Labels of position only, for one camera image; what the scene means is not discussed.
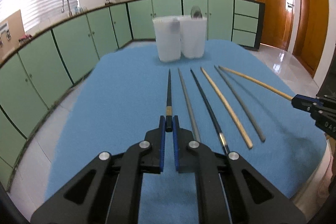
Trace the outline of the brown wooden chopstick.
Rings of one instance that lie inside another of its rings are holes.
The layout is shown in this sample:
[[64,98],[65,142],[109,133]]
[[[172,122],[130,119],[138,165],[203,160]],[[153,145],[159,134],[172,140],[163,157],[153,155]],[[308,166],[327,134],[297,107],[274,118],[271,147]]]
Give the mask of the brown wooden chopstick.
[[233,73],[233,74],[235,74],[239,77],[242,77],[242,78],[247,79],[247,80],[249,80],[249,81],[251,81],[251,82],[253,82],[257,85],[260,85],[261,87],[264,87],[264,88],[268,89],[269,91],[272,91],[272,92],[276,93],[277,95],[287,99],[288,101],[291,101],[293,99],[293,96],[290,96],[289,94],[286,94],[286,93],[284,93],[284,92],[282,92],[282,91],[280,91],[280,90],[278,90],[278,89],[276,89],[276,88],[274,88],[274,87],[272,87],[272,86],[270,86],[270,85],[268,85],[264,82],[261,82],[261,81],[255,79],[255,78],[253,78],[253,77],[245,75],[244,73],[229,69],[227,67],[223,67],[221,65],[219,65],[219,69],[222,70],[222,71],[225,71],[225,72]]

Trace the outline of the light wooden chopstick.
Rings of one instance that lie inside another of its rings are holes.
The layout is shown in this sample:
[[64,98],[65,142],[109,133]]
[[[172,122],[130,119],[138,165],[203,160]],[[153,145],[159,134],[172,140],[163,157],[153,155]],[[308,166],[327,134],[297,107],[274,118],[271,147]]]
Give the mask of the light wooden chopstick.
[[244,126],[242,125],[242,123],[239,120],[238,116],[236,115],[236,113],[232,109],[231,105],[227,101],[226,97],[223,95],[223,93],[221,92],[221,90],[218,88],[218,86],[213,81],[213,79],[209,76],[209,74],[206,72],[206,70],[203,67],[200,67],[200,69],[201,69],[203,75],[205,76],[205,78],[208,80],[208,82],[210,83],[210,85],[214,89],[214,91],[217,94],[217,96],[219,97],[219,99],[222,101],[223,105],[225,106],[226,110],[228,111],[229,115],[231,116],[231,119],[235,123],[236,127],[238,128],[238,131],[240,132],[242,138],[244,139],[244,141],[245,141],[248,149],[252,149],[253,148],[252,140],[248,136],[248,134],[247,134]]

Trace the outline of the dark grey chopstick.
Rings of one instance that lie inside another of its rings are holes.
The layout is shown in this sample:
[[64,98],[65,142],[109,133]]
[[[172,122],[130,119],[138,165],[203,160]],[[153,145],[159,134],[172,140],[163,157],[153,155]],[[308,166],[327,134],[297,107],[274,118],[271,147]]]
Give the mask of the dark grey chopstick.
[[236,90],[233,88],[233,86],[227,80],[227,78],[224,75],[224,73],[221,72],[220,69],[218,67],[216,67],[215,65],[214,65],[214,68],[219,73],[219,75],[221,76],[221,78],[224,80],[224,82],[227,84],[227,86],[231,90],[232,94],[235,96],[235,98],[239,102],[240,106],[244,110],[246,116],[248,117],[249,121],[251,122],[252,126],[254,127],[255,131],[257,132],[257,134],[258,134],[261,142],[264,143],[266,141],[266,137],[265,137],[263,131],[261,130],[260,126],[256,122],[254,116],[252,115],[252,113],[250,112],[250,110],[248,109],[248,107],[246,106],[246,104],[243,102],[242,98],[237,94]]

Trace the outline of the dark blue chopstick silver band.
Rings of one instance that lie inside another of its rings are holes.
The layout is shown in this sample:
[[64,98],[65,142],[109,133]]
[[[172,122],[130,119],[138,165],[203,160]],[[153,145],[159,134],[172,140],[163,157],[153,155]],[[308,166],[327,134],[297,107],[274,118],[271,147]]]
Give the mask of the dark blue chopstick silver band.
[[230,152],[230,149],[228,147],[228,144],[227,144],[227,141],[225,139],[224,133],[222,132],[221,126],[219,125],[219,122],[218,122],[218,120],[217,120],[217,118],[216,118],[216,116],[214,114],[214,111],[213,111],[213,109],[212,109],[212,107],[211,107],[211,105],[210,105],[210,103],[209,103],[209,101],[208,101],[208,99],[207,99],[207,97],[206,97],[206,95],[205,95],[205,93],[204,93],[204,91],[203,91],[203,89],[202,89],[202,87],[201,87],[201,85],[200,85],[200,83],[199,83],[199,81],[198,81],[195,73],[193,72],[192,69],[190,69],[190,72],[191,72],[191,74],[193,76],[193,79],[194,79],[196,85],[197,85],[198,91],[201,94],[203,102],[205,103],[206,109],[207,109],[207,111],[208,111],[208,113],[210,115],[210,118],[211,118],[212,123],[213,123],[214,128],[215,128],[215,131],[216,131],[216,133],[218,135],[218,138],[219,138],[219,141],[220,141],[220,143],[222,145],[223,152],[224,152],[225,155],[228,155],[229,152]]

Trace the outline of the black chopstick gold band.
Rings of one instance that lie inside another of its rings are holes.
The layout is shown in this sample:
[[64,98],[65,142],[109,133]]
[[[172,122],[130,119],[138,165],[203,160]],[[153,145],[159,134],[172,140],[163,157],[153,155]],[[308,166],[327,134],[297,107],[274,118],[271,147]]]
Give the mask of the black chopstick gold band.
[[171,71],[168,73],[167,99],[166,99],[166,132],[173,131],[173,111],[171,102]]

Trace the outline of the chrome kitchen faucet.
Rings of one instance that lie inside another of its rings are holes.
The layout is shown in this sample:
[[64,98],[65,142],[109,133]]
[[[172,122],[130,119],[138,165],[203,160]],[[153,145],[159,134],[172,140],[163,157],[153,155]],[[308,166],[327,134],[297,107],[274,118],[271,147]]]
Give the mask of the chrome kitchen faucet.
[[69,17],[72,17],[72,11],[71,11],[70,1],[69,0],[62,0],[62,10],[61,10],[61,13],[65,13],[65,5],[67,5]]

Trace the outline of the blue table mat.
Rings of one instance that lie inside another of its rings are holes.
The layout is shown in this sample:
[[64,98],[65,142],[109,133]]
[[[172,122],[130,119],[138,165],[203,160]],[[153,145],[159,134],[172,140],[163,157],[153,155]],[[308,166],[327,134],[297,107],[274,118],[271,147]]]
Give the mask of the blue table mat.
[[[215,112],[229,148],[242,155],[284,195],[294,199],[307,217],[313,215],[316,198],[323,180],[329,177],[332,161],[324,133],[315,127],[308,113],[294,109],[288,100],[237,75],[226,75],[263,131],[266,141],[262,143],[214,65],[244,73],[294,95],[280,77],[279,64],[269,68],[250,51],[224,40],[206,42],[201,59],[183,58],[173,63],[162,63],[154,44],[105,55],[81,86],[60,135],[46,197],[52,196],[100,152],[107,151],[113,155],[124,152],[132,144],[142,141],[147,131],[158,126],[160,116],[165,114],[169,70],[173,113],[178,116],[181,127],[190,129],[179,68],[202,143],[215,152],[222,151],[190,69]],[[206,70],[226,97],[252,140],[252,149],[248,149],[200,67]]]

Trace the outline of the green lower cabinets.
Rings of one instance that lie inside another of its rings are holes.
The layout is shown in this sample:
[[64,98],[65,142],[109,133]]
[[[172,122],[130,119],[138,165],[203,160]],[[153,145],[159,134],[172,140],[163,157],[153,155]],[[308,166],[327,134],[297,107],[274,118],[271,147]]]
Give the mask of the green lower cabinets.
[[255,0],[136,0],[75,15],[35,35],[1,63],[1,184],[7,188],[31,134],[106,54],[155,38],[152,20],[198,6],[207,38],[250,50],[261,43],[265,4]]

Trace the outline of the white two-compartment utensil holder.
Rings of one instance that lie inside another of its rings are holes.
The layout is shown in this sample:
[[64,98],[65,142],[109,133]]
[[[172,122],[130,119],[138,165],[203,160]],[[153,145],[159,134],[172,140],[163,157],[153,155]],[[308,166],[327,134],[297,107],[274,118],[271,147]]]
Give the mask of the white two-compartment utensil holder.
[[162,16],[152,20],[159,60],[163,63],[199,59],[204,55],[207,40],[207,18],[189,15]]

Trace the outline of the red cloth on counter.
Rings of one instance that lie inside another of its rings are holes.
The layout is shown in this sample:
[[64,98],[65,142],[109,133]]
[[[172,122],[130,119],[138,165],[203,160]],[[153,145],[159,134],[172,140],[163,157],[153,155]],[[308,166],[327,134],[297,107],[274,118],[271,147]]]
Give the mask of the red cloth on counter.
[[21,38],[18,39],[18,42],[19,42],[19,44],[25,44],[25,43],[29,42],[32,38],[33,38],[33,36],[30,35],[30,34],[23,35]]

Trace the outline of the cardboard box with printed picture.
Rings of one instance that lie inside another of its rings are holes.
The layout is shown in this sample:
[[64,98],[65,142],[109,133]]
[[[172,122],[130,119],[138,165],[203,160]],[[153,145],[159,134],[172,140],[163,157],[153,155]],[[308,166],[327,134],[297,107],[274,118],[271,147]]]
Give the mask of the cardboard box with printed picture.
[[19,47],[19,39],[24,35],[21,10],[1,21],[1,62]]

